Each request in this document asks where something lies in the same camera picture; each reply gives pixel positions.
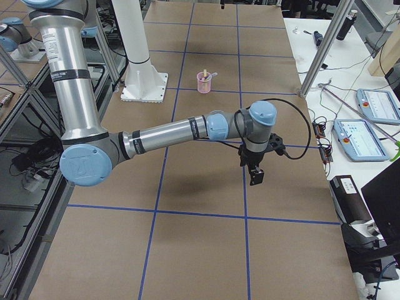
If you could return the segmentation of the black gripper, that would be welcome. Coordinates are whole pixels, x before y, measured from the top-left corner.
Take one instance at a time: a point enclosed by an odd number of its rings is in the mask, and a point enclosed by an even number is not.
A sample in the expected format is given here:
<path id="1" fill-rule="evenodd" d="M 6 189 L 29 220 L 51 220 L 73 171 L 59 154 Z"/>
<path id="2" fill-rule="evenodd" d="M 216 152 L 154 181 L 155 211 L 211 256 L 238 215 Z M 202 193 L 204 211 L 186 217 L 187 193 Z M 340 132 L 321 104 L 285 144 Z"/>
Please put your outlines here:
<path id="1" fill-rule="evenodd" d="M 264 179 L 264 171 L 259 168 L 259 164 L 264 158 L 264 151 L 261 152 L 252 152 L 250 151 L 245 144 L 240 145 L 239 147 L 239 157 L 240 157 L 240 166 L 249 167 L 249 175 L 250 175 L 250 186 L 255 186 L 261 184 Z"/>

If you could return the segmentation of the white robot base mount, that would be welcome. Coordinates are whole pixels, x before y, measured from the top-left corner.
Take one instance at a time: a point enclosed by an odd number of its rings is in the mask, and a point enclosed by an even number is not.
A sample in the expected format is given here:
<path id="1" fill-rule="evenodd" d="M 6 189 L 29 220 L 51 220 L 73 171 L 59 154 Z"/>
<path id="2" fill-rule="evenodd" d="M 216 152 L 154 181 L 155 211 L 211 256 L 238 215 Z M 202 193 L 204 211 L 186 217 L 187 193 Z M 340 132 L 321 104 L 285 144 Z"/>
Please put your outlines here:
<path id="1" fill-rule="evenodd" d="M 158 72 L 151 63 L 139 1 L 114 0 L 112 6 L 128 60 L 121 99 L 163 102 L 168 74 Z"/>

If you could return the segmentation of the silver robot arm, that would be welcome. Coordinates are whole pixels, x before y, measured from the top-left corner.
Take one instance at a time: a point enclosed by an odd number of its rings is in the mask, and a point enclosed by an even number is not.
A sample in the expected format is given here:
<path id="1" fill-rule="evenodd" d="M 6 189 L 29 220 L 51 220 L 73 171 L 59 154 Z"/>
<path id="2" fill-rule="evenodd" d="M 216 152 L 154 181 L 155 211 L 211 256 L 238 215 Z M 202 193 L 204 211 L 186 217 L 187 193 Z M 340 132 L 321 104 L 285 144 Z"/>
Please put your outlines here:
<path id="1" fill-rule="evenodd" d="M 269 141 L 277 111 L 268 101 L 256 101 L 234 113 L 213 111 L 142 131 L 111 134 L 101 126 L 81 35 L 95 30 L 94 1 L 27 1 L 31 24 L 42 36 L 51 79 L 64 121 L 64 151 L 60 169 L 78 186 L 103 182 L 118 164 L 160 148 L 208 138 L 241 138 L 241 165 L 251 184 L 263 181 L 259 164 L 271 151 Z"/>

